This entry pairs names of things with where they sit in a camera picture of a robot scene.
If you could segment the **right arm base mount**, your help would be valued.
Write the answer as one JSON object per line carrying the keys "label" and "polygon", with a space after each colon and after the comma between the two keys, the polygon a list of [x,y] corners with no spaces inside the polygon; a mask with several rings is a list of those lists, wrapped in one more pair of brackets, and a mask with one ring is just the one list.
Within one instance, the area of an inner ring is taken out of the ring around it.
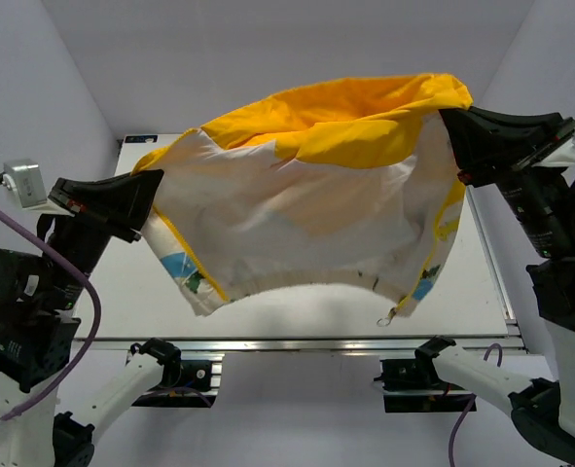
{"label": "right arm base mount", "polygon": [[414,359],[383,359],[373,380],[386,413],[462,413],[470,394],[460,386],[432,382]]}

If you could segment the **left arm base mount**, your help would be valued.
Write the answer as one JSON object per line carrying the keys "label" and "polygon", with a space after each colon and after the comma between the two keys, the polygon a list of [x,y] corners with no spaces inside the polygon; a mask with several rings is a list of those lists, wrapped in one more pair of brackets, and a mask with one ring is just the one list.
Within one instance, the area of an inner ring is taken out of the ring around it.
{"label": "left arm base mount", "polygon": [[210,409],[217,398],[222,373],[219,360],[184,359],[177,370],[141,395],[140,408]]}

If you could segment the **cream dinosaur print baby jacket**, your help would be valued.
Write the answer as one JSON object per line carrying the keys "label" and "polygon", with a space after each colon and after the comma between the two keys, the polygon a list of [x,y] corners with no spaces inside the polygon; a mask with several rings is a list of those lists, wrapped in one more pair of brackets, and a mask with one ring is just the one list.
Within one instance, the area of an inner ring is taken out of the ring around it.
{"label": "cream dinosaur print baby jacket", "polygon": [[162,180],[142,234],[194,313],[264,292],[341,284],[413,314],[458,231],[465,189],[442,114],[447,73],[284,90],[140,159]]}

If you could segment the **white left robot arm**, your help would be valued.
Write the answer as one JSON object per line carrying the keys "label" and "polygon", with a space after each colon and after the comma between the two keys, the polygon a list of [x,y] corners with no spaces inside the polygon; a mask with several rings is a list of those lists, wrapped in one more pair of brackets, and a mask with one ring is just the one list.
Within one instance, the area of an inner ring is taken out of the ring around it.
{"label": "white left robot arm", "polygon": [[162,180],[161,170],[97,182],[0,174],[0,221],[36,247],[0,249],[0,466],[87,466],[103,432],[145,393],[181,377],[172,343],[135,344],[123,372],[80,413],[59,413],[57,391],[84,357],[72,346],[70,310],[109,241],[133,242]]}

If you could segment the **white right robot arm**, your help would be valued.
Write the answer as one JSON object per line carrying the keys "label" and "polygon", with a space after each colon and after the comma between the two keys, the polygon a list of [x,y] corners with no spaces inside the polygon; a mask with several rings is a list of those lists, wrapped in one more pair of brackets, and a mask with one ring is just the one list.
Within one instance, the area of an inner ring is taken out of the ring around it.
{"label": "white right robot arm", "polygon": [[448,383],[472,392],[507,415],[532,447],[575,466],[575,119],[475,107],[441,116],[459,180],[496,186],[541,257],[526,270],[558,378],[507,372],[436,337],[415,353],[416,379],[429,388]]}

